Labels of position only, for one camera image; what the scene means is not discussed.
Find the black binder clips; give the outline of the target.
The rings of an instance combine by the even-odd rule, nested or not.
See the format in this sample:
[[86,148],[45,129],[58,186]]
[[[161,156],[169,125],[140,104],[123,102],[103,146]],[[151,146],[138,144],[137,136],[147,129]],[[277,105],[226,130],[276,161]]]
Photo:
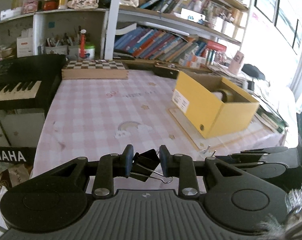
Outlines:
[[172,177],[165,177],[156,171],[159,164],[160,158],[155,149],[143,153],[136,152],[133,157],[130,177],[142,182],[146,182],[148,179],[154,179],[161,181],[163,184],[171,183],[173,181]]

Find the white shelf unit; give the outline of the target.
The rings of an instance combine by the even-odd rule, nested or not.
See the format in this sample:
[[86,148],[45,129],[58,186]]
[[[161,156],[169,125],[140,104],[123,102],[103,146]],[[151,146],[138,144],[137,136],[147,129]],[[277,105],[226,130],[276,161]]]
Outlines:
[[71,9],[70,0],[0,0],[0,60],[36,56],[45,47],[79,46],[80,31],[95,45],[94,59],[114,59],[116,31],[140,25],[197,35],[241,48],[251,0],[99,0],[97,9]]

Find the yellow cardboard box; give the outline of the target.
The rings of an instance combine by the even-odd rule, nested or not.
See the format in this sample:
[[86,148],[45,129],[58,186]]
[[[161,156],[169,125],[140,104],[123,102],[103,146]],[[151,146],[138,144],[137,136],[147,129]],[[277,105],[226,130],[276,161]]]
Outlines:
[[172,102],[204,138],[247,129],[259,101],[225,77],[180,71]]

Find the red orange bottle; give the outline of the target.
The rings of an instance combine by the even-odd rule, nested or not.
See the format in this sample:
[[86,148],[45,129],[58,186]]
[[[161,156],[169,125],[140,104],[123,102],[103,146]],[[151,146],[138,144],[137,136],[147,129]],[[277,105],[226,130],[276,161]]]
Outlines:
[[86,41],[86,30],[82,29],[80,31],[80,52],[79,52],[79,57],[81,59],[85,59],[85,41]]

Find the pink checkered tablecloth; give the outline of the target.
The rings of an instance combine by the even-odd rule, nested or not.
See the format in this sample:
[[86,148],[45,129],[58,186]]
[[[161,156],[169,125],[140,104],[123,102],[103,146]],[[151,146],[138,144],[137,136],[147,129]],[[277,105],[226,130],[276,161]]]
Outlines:
[[[38,176],[76,157],[98,160],[121,153],[131,144],[135,152],[167,146],[203,160],[201,150],[187,139],[167,112],[175,81],[141,70],[126,80],[64,80],[51,104],[37,146],[33,174]],[[218,155],[277,146],[279,133],[244,149],[219,149]]]

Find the black Yamaha keyboard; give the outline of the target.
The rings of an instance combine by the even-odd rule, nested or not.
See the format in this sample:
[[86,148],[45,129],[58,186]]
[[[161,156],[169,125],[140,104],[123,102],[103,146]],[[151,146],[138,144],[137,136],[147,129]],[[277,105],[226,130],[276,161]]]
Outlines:
[[57,54],[0,61],[0,161],[34,162],[65,65]]

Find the pink phone stand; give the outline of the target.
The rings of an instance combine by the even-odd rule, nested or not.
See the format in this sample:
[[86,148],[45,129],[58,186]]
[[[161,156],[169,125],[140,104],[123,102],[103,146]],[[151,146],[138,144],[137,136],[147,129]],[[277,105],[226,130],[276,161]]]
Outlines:
[[240,51],[237,51],[231,63],[228,66],[228,71],[233,75],[237,75],[241,70],[243,59],[244,59],[244,54]]

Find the wooden chess board box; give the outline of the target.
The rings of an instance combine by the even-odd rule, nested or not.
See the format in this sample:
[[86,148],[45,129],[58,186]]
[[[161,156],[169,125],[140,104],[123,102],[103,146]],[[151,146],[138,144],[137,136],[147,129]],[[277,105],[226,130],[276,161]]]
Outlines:
[[128,68],[121,61],[73,60],[62,69],[63,80],[111,79],[125,80]]

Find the dark wooden case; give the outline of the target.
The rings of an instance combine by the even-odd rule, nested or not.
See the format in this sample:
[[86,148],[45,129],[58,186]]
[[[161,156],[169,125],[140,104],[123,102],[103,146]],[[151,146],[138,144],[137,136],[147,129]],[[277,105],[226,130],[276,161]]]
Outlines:
[[152,68],[152,71],[155,75],[159,77],[164,77],[174,80],[176,80],[179,75],[179,70],[177,68],[162,66],[160,64],[155,64]]

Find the row of leaning books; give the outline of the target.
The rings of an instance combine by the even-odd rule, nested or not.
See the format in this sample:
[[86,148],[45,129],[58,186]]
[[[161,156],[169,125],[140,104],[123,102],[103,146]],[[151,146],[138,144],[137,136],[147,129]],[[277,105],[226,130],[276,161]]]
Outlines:
[[224,62],[227,47],[197,35],[181,35],[164,29],[136,26],[116,31],[114,59],[154,60],[185,64],[192,56],[205,62]]

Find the white green lid jar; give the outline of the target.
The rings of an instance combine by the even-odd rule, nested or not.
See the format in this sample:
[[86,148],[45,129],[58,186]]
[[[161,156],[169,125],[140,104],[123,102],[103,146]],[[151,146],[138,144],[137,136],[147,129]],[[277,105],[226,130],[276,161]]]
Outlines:
[[91,42],[86,42],[84,45],[84,57],[81,57],[81,45],[78,46],[78,58],[81,60],[93,60],[95,57],[95,45]]

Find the white power plug adapter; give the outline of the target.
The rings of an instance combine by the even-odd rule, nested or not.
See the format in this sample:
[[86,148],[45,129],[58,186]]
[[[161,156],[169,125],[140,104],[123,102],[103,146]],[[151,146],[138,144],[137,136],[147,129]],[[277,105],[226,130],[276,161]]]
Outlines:
[[205,159],[207,157],[214,157],[216,150],[211,150],[211,146],[208,145],[204,150],[201,150],[199,154]]

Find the white pen holder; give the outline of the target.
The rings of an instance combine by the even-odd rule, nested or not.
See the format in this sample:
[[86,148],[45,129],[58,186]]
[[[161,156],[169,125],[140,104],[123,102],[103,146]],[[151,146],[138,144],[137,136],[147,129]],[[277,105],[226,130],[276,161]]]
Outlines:
[[46,54],[60,54],[60,55],[76,55],[78,56],[77,46],[57,46],[57,47],[45,47]]

